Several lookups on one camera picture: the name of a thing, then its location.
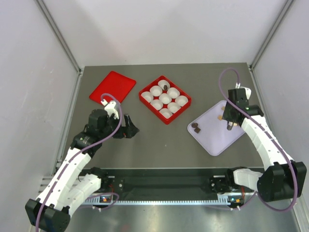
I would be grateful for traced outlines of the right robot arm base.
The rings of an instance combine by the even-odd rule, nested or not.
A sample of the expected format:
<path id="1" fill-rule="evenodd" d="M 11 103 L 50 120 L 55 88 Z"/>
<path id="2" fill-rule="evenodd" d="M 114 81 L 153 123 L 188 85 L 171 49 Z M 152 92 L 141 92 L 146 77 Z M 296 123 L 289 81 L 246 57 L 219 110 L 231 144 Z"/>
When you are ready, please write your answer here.
<path id="1" fill-rule="evenodd" d="M 223 175 L 209 178 L 209 186 L 211 190 L 217 194 L 234 192 L 240 190 L 243 186 L 236 184 L 234 180 L 234 171 L 244 169 L 245 167 L 228 168 Z"/>

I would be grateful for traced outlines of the metal serving tongs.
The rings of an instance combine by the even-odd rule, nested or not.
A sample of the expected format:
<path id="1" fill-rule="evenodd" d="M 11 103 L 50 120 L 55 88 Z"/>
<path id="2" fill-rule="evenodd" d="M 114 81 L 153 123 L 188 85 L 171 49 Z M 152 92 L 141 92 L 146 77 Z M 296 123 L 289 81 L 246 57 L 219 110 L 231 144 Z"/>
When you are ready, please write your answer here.
<path id="1" fill-rule="evenodd" d="M 233 127 L 234 127 L 234 123 L 233 123 L 233 122 L 229 122 L 229 121 L 228 121 L 228 122 L 227 122 L 227 127 L 226 127 L 226 128 L 227 128 L 227 130 L 228 130 L 228 131 L 230 131 L 230 130 L 232 130 L 232 129 L 233 129 Z"/>

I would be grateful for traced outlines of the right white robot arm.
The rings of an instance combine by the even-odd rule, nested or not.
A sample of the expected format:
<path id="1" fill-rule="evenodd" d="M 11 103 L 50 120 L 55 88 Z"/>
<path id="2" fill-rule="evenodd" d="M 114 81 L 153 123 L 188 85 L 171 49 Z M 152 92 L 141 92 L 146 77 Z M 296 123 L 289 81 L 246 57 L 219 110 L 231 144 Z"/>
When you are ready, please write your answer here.
<path id="1" fill-rule="evenodd" d="M 262 160 L 264 172 L 233 168 L 228 171 L 225 185 L 230 191 L 247 187 L 256 191 L 265 202 L 298 198 L 303 190 L 307 168 L 284 151 L 268 127 L 261 108 L 249 104 L 248 91 L 247 88 L 228 91 L 222 119 L 227 121 L 227 130 L 240 126 L 248 135 Z"/>

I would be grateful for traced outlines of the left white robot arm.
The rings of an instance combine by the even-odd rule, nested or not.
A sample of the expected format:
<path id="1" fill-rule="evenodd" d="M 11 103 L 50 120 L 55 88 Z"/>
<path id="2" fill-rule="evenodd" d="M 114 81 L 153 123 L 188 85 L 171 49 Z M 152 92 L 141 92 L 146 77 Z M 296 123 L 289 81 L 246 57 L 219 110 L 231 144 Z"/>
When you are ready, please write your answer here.
<path id="1" fill-rule="evenodd" d="M 106 110 L 93 110 L 88 123 L 77 134 L 60 168 L 47 187 L 25 205 L 27 216 L 36 231 L 63 232 L 75 211 L 96 191 L 106 191 L 108 173 L 91 168 L 84 179 L 75 184 L 83 168 L 110 138 L 132 138 L 139 132 L 128 114 L 116 116 Z"/>

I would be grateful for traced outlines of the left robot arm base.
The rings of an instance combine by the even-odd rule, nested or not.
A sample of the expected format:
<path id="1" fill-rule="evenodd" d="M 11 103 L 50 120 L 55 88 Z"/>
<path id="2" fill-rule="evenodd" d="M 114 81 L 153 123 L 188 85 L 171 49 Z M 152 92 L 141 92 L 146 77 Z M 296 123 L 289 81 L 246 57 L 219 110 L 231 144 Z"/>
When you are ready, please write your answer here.
<path id="1" fill-rule="evenodd" d="M 104 192 L 122 193 L 124 191 L 124 178 L 115 175 L 112 169 L 102 169 L 98 167 L 83 169 L 78 176 L 78 180 L 81 181 L 85 179 L 87 174 L 94 174 L 97 175 L 98 178 L 101 178 L 101 187 L 94 192 L 95 194 Z"/>

